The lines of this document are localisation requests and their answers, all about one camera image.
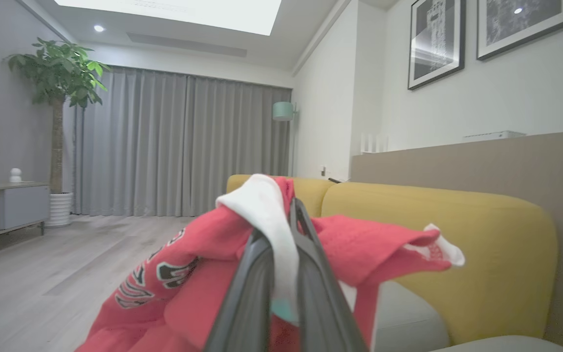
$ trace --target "sofa cushion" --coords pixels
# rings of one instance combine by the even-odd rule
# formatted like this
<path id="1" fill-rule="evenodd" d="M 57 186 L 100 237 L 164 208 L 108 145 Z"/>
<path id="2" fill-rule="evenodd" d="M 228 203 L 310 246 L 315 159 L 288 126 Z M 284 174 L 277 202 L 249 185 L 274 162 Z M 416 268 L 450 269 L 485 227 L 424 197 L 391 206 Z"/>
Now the sofa cushion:
<path id="1" fill-rule="evenodd" d="M 527 336 L 481 339 L 434 352 L 563 352 L 563 347 Z"/>
<path id="2" fill-rule="evenodd" d="M 429 352 L 449 346 L 440 314 L 392 281 L 379 290 L 375 352 Z"/>
<path id="3" fill-rule="evenodd" d="M 466 265 L 395 279 L 444 319 L 454 345 L 523 335 L 541 338 L 556 274 L 557 238 L 538 206 L 496 194 L 368 183 L 339 183 L 323 200 L 322 216 L 429 223 L 460 247 Z"/>

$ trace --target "tv stand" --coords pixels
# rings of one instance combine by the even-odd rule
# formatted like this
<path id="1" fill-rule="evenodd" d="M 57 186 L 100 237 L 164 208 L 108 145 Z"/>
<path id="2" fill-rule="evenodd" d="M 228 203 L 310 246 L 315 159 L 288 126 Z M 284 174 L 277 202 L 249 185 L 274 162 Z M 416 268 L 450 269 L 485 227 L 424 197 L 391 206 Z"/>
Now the tv stand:
<path id="1" fill-rule="evenodd" d="M 49 218 L 49 183 L 0 183 L 0 234 L 41 225 Z"/>

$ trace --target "gray curtain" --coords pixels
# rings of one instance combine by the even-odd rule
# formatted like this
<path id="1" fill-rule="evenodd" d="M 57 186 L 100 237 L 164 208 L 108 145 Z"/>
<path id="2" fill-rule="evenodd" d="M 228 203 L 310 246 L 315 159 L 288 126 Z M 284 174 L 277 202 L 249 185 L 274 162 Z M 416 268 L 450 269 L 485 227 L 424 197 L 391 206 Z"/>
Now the gray curtain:
<path id="1" fill-rule="evenodd" d="M 232 174 L 282 175 L 290 89 L 116 67 L 76 116 L 77 214 L 198 216 Z"/>

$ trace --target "black and white artwork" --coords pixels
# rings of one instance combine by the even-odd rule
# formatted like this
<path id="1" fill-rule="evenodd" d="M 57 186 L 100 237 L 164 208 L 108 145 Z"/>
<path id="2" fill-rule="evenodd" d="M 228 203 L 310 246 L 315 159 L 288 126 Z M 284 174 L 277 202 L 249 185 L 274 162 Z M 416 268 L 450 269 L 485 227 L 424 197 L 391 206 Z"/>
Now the black and white artwork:
<path id="1" fill-rule="evenodd" d="M 478 0 L 477 58 L 485 60 L 563 27 L 563 0 Z"/>
<path id="2" fill-rule="evenodd" d="M 408 89 L 464 68 L 465 0 L 418 0 L 411 6 Z"/>

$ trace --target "potted plant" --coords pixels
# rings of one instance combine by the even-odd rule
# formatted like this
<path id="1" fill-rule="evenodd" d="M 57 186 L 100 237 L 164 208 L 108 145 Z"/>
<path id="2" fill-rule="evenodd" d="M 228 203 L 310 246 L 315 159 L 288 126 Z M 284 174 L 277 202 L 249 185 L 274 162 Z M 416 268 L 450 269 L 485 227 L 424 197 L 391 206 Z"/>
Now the potted plant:
<path id="1" fill-rule="evenodd" d="M 102 103 L 95 88 L 106 87 L 98 80 L 103 63 L 88 60 L 87 47 L 69 42 L 45 41 L 38 38 L 36 54 L 14 54 L 7 57 L 10 70 L 17 69 L 36 86 L 34 104 L 47 103 L 53 108 L 51 134 L 51 200 L 47 227 L 66 226 L 71 223 L 72 193 L 62 192 L 62 111 L 67 99 L 71 107 L 85 109 L 89 103 Z"/>

